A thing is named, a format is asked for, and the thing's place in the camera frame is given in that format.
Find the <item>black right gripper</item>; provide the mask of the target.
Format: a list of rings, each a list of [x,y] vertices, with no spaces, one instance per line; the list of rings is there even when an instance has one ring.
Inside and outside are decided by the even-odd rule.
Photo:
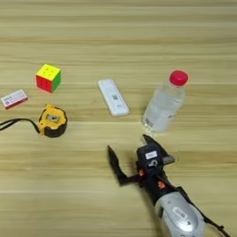
[[[152,137],[144,134],[146,146],[143,147],[144,158],[139,157],[136,161],[137,173],[130,177],[126,176],[120,166],[119,159],[114,150],[108,146],[108,159],[118,183],[127,185],[137,182],[141,188],[144,188],[155,204],[161,197],[178,192],[182,196],[186,192],[179,186],[173,186],[169,181],[164,167],[175,161],[173,156],[168,156],[167,151]]]

